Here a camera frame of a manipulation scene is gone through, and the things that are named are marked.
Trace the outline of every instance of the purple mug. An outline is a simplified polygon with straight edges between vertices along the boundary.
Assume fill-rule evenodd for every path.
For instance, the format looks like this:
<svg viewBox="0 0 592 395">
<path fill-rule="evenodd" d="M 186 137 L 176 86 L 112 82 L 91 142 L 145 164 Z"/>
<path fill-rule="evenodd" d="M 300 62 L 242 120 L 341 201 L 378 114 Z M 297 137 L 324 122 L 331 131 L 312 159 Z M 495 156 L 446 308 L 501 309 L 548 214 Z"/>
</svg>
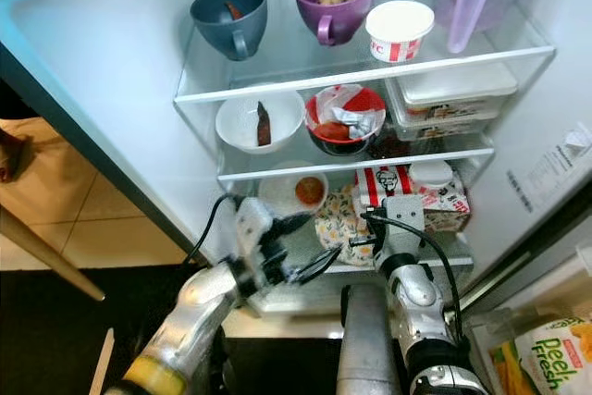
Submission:
<svg viewBox="0 0 592 395">
<path fill-rule="evenodd" d="M 306 26 L 322 45 L 349 42 L 372 8 L 373 0 L 349 0 L 320 5 L 317 0 L 296 0 Z"/>
</svg>

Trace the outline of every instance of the tiled floor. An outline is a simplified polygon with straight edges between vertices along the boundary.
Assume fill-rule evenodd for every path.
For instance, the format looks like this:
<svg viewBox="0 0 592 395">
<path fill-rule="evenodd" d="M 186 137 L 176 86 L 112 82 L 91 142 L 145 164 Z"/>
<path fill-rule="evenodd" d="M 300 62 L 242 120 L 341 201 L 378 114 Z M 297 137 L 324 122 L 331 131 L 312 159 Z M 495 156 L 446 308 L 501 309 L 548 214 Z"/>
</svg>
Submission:
<svg viewBox="0 0 592 395">
<path fill-rule="evenodd" d="M 164 265 L 177 247 L 142 211 L 42 118 L 2 120 L 13 136 L 31 136 L 27 167 L 0 184 L 0 204 L 80 268 Z M 0 235 L 0 270 L 46 265 Z"/>
</svg>

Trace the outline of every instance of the yellow tape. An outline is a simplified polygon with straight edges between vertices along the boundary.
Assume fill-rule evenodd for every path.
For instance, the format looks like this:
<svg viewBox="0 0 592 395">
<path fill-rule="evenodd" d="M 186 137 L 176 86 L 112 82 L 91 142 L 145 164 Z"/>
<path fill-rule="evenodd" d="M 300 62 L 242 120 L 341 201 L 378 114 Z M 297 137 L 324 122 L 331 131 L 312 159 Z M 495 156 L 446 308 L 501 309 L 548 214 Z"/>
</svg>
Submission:
<svg viewBox="0 0 592 395">
<path fill-rule="evenodd" d="M 123 376 L 153 395 L 182 395 L 185 378 L 154 358 L 140 355 Z"/>
</svg>

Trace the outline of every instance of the refrigerator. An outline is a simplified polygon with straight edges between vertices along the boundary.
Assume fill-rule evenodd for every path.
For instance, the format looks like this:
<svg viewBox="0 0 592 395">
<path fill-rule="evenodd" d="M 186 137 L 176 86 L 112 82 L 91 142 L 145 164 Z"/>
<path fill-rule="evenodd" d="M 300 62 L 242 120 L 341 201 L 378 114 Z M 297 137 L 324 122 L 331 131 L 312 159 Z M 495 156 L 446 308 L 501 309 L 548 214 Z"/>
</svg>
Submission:
<svg viewBox="0 0 592 395">
<path fill-rule="evenodd" d="M 319 172 L 337 187 L 353 181 L 358 168 L 445 160 L 460 174 L 471 205 L 463 230 L 442 238 L 467 310 L 490 310 L 538 279 L 561 275 L 561 265 L 578 254 L 574 244 L 565 247 L 561 260 L 536 263 L 547 249 L 526 245 L 537 233 L 540 238 L 541 230 L 562 232 L 589 209 L 590 196 L 583 195 L 592 174 L 589 0 L 515 0 L 499 26 L 476 32 L 457 55 L 446 50 L 446 31 L 436 26 L 416 59 L 395 65 L 371 57 L 363 27 L 350 43 L 319 45 L 295 0 L 267 0 L 257 54 L 229 61 L 195 29 L 192 2 L 0 0 L 0 40 L 8 52 L 187 245 L 199 239 L 224 191 L 256 194 L 262 179 Z M 493 73 L 487 81 L 494 84 L 500 70 L 515 79 L 500 116 L 481 133 L 444 138 L 405 156 L 330 156 L 312 145 L 304 128 L 285 150 L 262 156 L 242 153 L 216 136 L 216 112 L 227 100 L 285 91 L 306 99 L 342 83 L 385 92 L 387 79 L 468 68 L 486 78 Z M 278 167 L 292 160 L 308 165 Z M 566 210 L 574 200 L 584 209 L 579 215 Z M 587 221 L 583 242 L 589 249 Z M 553 236 L 541 245 L 550 245 Z M 285 245 L 292 265 L 321 249 L 312 225 L 287 237 Z M 214 264 L 235 252 L 233 212 L 223 207 L 202 253 Z M 422 255 L 448 294 L 440 262 L 428 252 Z M 529 266 L 535 272 L 528 272 Z M 486 307 L 512 277 L 529 278 Z M 276 288 L 255 296 L 252 305 L 261 314 L 336 312 L 343 285 L 377 279 L 371 267 L 335 263 L 310 284 Z"/>
</svg>

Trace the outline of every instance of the mug handle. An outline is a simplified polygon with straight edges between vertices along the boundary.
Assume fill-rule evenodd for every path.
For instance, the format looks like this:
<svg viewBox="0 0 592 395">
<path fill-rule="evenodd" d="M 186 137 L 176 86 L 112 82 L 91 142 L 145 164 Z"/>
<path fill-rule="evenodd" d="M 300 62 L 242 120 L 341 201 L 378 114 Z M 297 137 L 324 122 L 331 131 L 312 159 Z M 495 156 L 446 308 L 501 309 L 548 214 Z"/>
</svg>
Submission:
<svg viewBox="0 0 592 395">
<path fill-rule="evenodd" d="M 318 28 L 316 29 L 316 38 L 321 45 L 332 45 L 335 43 L 335 39 L 331 39 L 329 37 L 329 30 L 331 27 L 331 20 L 333 18 L 331 16 L 323 16 L 318 21 Z"/>
<path fill-rule="evenodd" d="M 237 56 L 239 57 L 239 60 L 249 57 L 247 43 L 244 40 L 244 35 L 242 34 L 241 30 L 235 30 L 232 32 L 232 41 L 234 42 L 235 50 L 237 50 Z"/>
</svg>

